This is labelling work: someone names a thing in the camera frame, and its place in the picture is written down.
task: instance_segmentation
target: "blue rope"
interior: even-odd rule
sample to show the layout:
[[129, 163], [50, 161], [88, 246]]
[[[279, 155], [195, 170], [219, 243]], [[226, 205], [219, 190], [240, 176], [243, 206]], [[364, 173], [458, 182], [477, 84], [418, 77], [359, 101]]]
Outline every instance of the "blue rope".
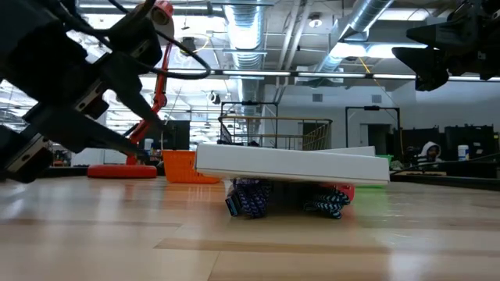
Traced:
[[304, 203], [304, 211], [322, 212], [334, 219], [340, 219], [342, 214], [340, 210], [345, 205], [351, 204], [349, 197], [336, 189], [324, 188], [326, 194], [314, 194], [310, 200]]
[[[239, 198], [241, 210], [248, 217], [257, 219], [267, 215], [271, 185], [264, 180], [233, 180], [233, 188]], [[343, 192], [317, 185], [302, 187], [305, 199], [301, 199], [304, 211], [322, 212], [334, 219], [342, 217], [341, 210], [351, 204]]]

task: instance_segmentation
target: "wooden floor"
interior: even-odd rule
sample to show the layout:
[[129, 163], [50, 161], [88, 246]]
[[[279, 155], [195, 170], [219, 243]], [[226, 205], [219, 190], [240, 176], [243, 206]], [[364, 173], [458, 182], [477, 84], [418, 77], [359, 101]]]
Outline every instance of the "wooden floor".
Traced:
[[0, 183], [0, 280], [500, 280], [500, 193], [393, 183], [342, 220], [231, 218], [225, 187]]

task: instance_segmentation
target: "white box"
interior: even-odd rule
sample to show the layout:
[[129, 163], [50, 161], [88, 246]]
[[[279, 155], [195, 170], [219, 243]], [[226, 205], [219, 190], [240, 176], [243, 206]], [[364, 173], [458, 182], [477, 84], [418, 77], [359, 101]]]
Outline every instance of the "white box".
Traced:
[[375, 147], [335, 148], [335, 149], [326, 149], [316, 152], [337, 153], [344, 155], [364, 155], [364, 156], [375, 157]]
[[231, 178], [376, 185], [389, 182], [389, 165], [385, 158], [319, 151], [200, 144], [195, 168], [206, 175]]

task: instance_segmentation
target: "orange basket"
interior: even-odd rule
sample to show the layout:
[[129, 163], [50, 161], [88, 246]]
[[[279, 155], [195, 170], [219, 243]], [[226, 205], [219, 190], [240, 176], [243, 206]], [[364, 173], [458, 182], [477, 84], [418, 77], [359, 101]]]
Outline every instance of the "orange basket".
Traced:
[[166, 180], [171, 183], [218, 183], [219, 178], [203, 176], [195, 171], [194, 151], [162, 151]]

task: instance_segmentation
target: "fluorescent light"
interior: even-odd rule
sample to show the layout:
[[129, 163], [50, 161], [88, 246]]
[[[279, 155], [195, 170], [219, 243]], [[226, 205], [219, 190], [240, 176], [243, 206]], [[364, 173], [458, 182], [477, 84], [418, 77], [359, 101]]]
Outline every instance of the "fluorescent light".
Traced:
[[488, 81], [481, 80], [478, 76], [450, 76], [448, 81], [466, 81], [466, 82], [500, 82], [500, 77], [492, 77]]
[[224, 75], [238, 75], [238, 76], [290, 76], [291, 73], [287, 71], [252, 71], [252, 70], [224, 70]]
[[321, 27], [321, 24], [323, 24], [323, 21], [321, 21], [320, 19], [311, 20], [309, 22], [309, 26], [312, 28]]
[[337, 43], [331, 50], [330, 56], [335, 58], [364, 57], [366, 49], [360, 44]]
[[6, 104], [10, 104], [10, 105], [22, 105], [19, 102], [13, 101], [13, 100], [8, 99], [8, 98], [0, 98], [0, 102], [1, 103], [6, 103]]
[[[125, 9], [135, 9], [137, 5], [122, 5]], [[108, 9], [108, 8], [113, 8], [115, 9], [116, 7], [114, 5], [106, 5], [106, 4], [81, 4], [79, 5], [79, 8], [85, 9]]]
[[390, 80], [414, 80], [413, 74], [374, 74], [375, 79], [390, 79]]
[[372, 44], [366, 50], [366, 56], [379, 59], [394, 59], [394, 47], [425, 48], [425, 44]]
[[200, 74], [205, 72], [203, 69], [169, 69], [169, 71], [178, 74]]
[[226, 54], [247, 54], [247, 55], [267, 55], [267, 51], [255, 50], [237, 50], [237, 49], [223, 49], [222, 53]]
[[364, 73], [298, 73], [300, 77], [312, 77], [312, 78], [365, 78]]

